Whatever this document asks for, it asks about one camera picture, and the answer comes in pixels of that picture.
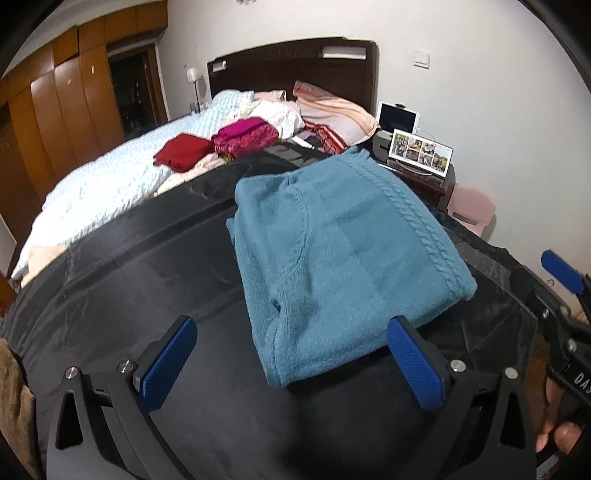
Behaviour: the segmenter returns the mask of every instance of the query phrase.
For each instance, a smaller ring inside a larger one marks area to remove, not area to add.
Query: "black satin sheet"
[[[377,480],[403,466],[433,417],[420,410],[387,349],[271,388],[252,343],[225,220],[235,212],[241,177],[294,169],[306,159],[295,151],[254,153],[145,202],[74,244],[26,286],[1,333],[37,399],[44,461],[65,370],[116,368],[185,314],[198,322],[197,346],[152,418],[195,478]],[[449,359],[523,374],[536,323],[506,292],[518,263],[433,213],[479,287],[420,333]]]

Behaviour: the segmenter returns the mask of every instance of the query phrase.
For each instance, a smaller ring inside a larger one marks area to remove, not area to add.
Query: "teal sweater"
[[[421,200],[365,150],[242,179],[235,196],[228,229],[271,385],[377,350],[390,318],[418,327],[476,291]]]

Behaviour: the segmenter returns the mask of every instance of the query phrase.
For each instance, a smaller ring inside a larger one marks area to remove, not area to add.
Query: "brown cloth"
[[[35,397],[5,339],[0,339],[0,432],[35,478],[41,478],[35,442]]]

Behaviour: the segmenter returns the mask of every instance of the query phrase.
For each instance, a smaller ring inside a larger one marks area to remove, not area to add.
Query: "human hand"
[[[560,401],[564,395],[564,390],[558,386],[558,384],[549,378],[546,381],[546,399],[548,400],[548,406],[544,410],[544,416],[542,418],[542,426],[540,433],[535,442],[535,451],[541,452],[550,439],[550,434],[556,427],[556,418],[558,416],[558,407]],[[563,423],[554,431],[554,442],[558,449],[565,455],[568,455],[573,449],[574,444],[577,443],[581,435],[581,428],[567,421]]]

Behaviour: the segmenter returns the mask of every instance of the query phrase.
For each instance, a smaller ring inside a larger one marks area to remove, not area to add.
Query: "blue gripper pad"
[[[146,413],[162,407],[196,344],[197,324],[186,317],[141,378],[139,405]]]
[[[552,250],[542,254],[542,267],[555,276],[564,288],[574,295],[583,293],[583,278],[573,267],[556,255]]]
[[[418,333],[406,319],[394,317],[388,322],[388,347],[415,398],[423,410],[437,411],[445,401],[443,380],[417,344],[424,341],[420,338],[415,341],[414,335]]]

